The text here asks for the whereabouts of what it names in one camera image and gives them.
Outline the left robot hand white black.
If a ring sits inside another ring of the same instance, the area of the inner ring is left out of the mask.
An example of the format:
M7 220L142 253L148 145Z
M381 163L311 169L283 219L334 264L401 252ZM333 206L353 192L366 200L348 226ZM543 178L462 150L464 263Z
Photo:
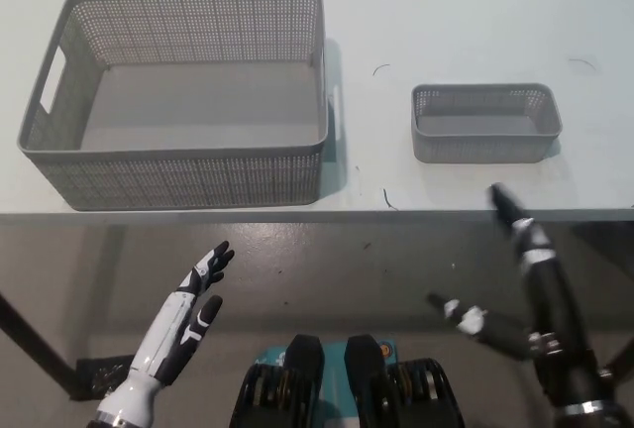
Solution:
M196 309L197 300L224 277L234 255L224 241L192 267L159 310L133 358L131 373L147 375L162 386L175 382L223 304L221 296L212 295Z

